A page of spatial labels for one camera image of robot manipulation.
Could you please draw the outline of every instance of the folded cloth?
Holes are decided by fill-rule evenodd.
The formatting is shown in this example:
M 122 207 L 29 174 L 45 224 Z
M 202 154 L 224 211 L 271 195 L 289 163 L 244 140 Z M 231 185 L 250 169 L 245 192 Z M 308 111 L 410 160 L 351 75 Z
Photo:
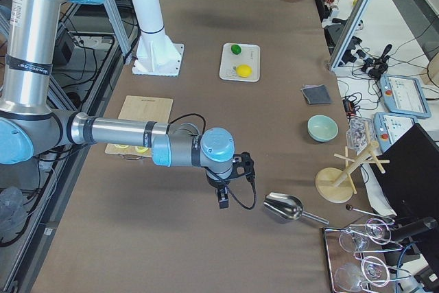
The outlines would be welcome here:
M 332 99 L 329 96 L 325 85 L 304 85 L 301 89 L 308 104 L 330 104 Z

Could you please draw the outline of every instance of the white post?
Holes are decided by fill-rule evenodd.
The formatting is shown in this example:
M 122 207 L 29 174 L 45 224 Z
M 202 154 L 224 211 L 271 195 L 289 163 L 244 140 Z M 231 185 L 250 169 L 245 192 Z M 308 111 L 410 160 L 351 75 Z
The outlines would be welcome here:
M 159 0 L 132 0 L 141 37 L 137 47 L 135 74 L 170 75 L 180 72 L 183 44 L 173 44 L 166 35 Z

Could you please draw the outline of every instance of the scoop handle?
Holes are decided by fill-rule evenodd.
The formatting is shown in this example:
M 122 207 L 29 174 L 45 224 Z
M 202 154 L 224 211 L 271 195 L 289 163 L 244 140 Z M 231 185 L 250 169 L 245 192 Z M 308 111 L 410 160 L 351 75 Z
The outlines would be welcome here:
M 323 223 L 323 224 L 326 224 L 326 225 L 329 224 L 329 221 L 327 219 L 321 218 L 320 216 L 316 216 L 314 214 L 311 214 L 311 213 L 308 213 L 308 212 L 305 212 L 305 211 L 302 212 L 302 216 L 305 216 L 306 218 L 315 220 L 317 222 L 320 222 L 320 223 Z

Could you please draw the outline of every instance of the white tray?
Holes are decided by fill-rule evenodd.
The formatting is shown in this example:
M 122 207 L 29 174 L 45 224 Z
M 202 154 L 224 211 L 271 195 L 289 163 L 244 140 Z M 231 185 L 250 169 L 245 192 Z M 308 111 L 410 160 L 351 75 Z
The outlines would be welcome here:
M 232 45 L 239 45 L 241 53 L 236 55 L 232 53 Z M 259 61 L 261 49 L 258 45 L 226 43 L 222 47 L 221 65 L 219 67 L 219 76 L 224 80 L 236 80 L 239 82 L 257 82 L 260 78 Z M 252 68 L 252 74 L 248 77 L 239 77 L 235 68 L 239 65 L 248 65 Z

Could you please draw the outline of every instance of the brown table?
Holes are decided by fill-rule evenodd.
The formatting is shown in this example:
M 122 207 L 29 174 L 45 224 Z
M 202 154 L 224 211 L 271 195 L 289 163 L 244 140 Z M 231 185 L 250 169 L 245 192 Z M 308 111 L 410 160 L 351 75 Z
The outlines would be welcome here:
M 342 167 L 346 117 L 313 0 L 161 0 L 167 33 L 185 44 L 177 78 L 135 76 L 126 67 L 108 105 L 117 117 L 126 95 L 174 99 L 171 119 L 197 112 L 229 130 L 255 161 L 258 203 L 219 210 L 203 169 L 157 167 L 92 147 L 33 292 L 328 292 L 317 222 L 286 222 L 263 207 L 271 191 L 294 194 L 306 210 L 344 226 L 358 215 L 320 197 L 314 177 Z M 218 76 L 222 45 L 261 47 L 261 79 Z M 308 106 L 304 84 L 325 84 L 331 105 Z M 315 114 L 340 127 L 318 143 Z M 231 185 L 247 204 L 245 180 Z M 360 186 L 351 202 L 368 206 Z

